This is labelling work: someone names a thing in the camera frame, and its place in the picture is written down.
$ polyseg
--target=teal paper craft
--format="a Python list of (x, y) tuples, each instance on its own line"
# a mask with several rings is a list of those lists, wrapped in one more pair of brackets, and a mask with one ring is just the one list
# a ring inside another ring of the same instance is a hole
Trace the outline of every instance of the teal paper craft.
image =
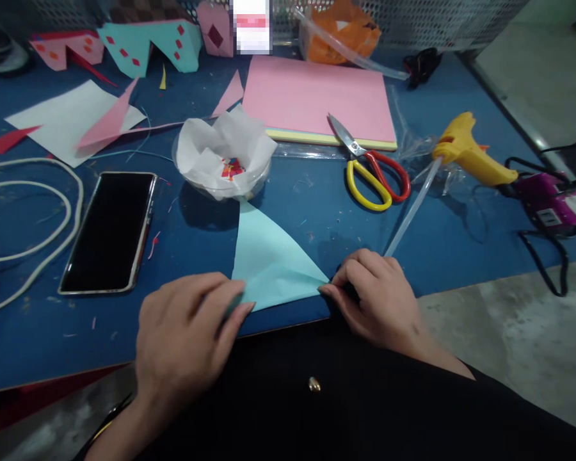
[(179, 72), (198, 70), (203, 45), (200, 28), (185, 19), (134, 24), (107, 22), (98, 29), (100, 39), (120, 70), (130, 78), (145, 77), (153, 43)]
[(328, 278), (273, 220), (249, 203), (239, 209), (233, 280), (246, 281), (241, 302), (255, 311), (318, 295)]

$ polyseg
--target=red and yellow scissors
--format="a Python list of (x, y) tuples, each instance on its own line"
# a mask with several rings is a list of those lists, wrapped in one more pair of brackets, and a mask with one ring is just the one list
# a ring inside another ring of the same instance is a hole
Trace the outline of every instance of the red and yellow scissors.
[[(351, 152), (351, 159), (348, 161), (348, 188), (358, 203), (373, 211), (384, 211), (392, 205), (393, 200), (399, 203), (410, 196), (410, 193), (412, 192), (410, 177), (399, 163), (380, 154), (379, 152), (376, 152), (375, 150), (363, 149), (335, 117), (329, 114), (328, 120), (330, 121), (333, 131), (335, 131), (339, 140), (345, 144)], [(373, 176), (373, 174), (358, 162), (357, 159), (362, 156), (365, 156), (365, 158), (369, 160), (369, 164), (371, 165), (375, 176)], [(396, 195), (392, 191), (378, 162), (388, 165), (397, 172), (401, 179), (401, 189), (403, 191), (401, 195)], [(381, 205), (370, 202), (358, 191), (356, 183), (354, 182), (355, 168), (357, 172), (360, 173), (361, 176), (364, 177), (365, 180), (367, 180), (367, 182), (380, 194), (383, 201)]]

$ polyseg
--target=wire mesh basket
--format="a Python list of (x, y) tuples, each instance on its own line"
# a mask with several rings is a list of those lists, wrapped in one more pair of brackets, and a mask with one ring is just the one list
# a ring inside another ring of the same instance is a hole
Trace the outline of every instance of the wire mesh basket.
[[(214, 1), (225, 6), (230, 2)], [(361, 0), (360, 5), (380, 27), (381, 47), (462, 51), (487, 46), (528, 1)], [(196, 20), (199, 2), (180, 3)], [(273, 0), (273, 43), (296, 43), (298, 25), (291, 15), (294, 7), (302, 9), (311, 4), (323, 10), (332, 3), (333, 0)], [(94, 29), (107, 19), (112, 5), (113, 0), (0, 1), (0, 23), (24, 37), (34, 32)]]

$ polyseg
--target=person's left hand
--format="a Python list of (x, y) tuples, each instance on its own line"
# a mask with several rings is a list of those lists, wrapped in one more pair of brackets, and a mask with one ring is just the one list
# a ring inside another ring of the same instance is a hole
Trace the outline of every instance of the person's left hand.
[(254, 307), (240, 304), (222, 325), (244, 288), (216, 272), (183, 277), (145, 298), (136, 340), (139, 405), (170, 419), (215, 382)]

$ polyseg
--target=white paper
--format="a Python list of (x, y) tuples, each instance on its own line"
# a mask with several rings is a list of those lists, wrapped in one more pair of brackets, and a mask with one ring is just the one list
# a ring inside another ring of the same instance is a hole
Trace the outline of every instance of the white paper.
[[(74, 90), (47, 99), (5, 120), (17, 129), (41, 127), (28, 136), (57, 158), (76, 168), (111, 143), (95, 143), (77, 149), (83, 135), (114, 105), (117, 97), (99, 88), (92, 80)], [(129, 107), (122, 131), (145, 120), (139, 109)]]
[[(264, 123), (250, 118), (241, 105), (224, 112), (210, 126), (199, 118), (186, 120), (177, 143), (177, 168), (216, 200), (245, 196), (269, 168), (277, 143)], [(224, 160), (239, 159), (245, 172), (222, 177)]]

